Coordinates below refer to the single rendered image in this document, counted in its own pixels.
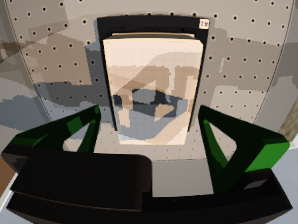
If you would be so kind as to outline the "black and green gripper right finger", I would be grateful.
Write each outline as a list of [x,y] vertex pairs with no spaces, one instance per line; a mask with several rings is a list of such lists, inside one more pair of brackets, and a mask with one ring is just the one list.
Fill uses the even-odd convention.
[[[248,172],[271,169],[290,147],[282,134],[205,105],[200,106],[198,121],[214,193],[228,192]],[[235,141],[229,162],[209,122]]]

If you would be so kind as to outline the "beige perforated base plate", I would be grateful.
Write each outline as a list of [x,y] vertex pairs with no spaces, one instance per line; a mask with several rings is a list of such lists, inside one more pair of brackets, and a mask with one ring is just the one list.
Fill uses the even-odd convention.
[[[55,121],[99,105],[94,153],[156,161],[207,159],[201,105],[255,124],[286,44],[295,0],[4,0],[35,91]],[[169,15],[210,19],[190,132],[183,145],[120,144],[114,130],[97,17]]]

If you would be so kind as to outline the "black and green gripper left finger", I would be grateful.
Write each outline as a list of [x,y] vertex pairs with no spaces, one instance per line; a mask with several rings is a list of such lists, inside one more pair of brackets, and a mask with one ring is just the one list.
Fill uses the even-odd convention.
[[64,141],[89,122],[84,139],[76,152],[94,153],[101,122],[99,105],[16,134],[10,143],[64,151]]

